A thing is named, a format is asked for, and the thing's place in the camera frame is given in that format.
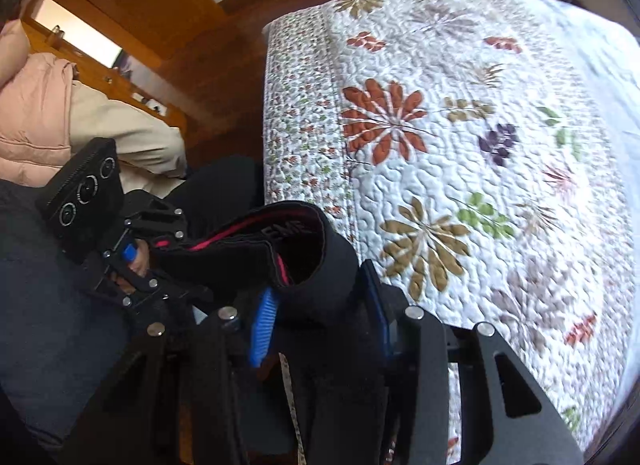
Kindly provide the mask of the person's left hand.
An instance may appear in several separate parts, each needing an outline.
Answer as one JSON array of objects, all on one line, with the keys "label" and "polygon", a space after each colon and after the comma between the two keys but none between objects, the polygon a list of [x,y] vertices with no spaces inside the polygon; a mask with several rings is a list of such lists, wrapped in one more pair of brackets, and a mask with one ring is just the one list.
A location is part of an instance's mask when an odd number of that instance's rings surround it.
[{"label": "person's left hand", "polygon": [[[139,277],[145,277],[150,269],[150,251],[149,245],[145,240],[137,239],[137,254],[134,260],[128,265],[128,268]],[[136,292],[136,289],[123,277],[116,272],[111,274],[111,280],[117,284],[119,289],[127,295]]]}]

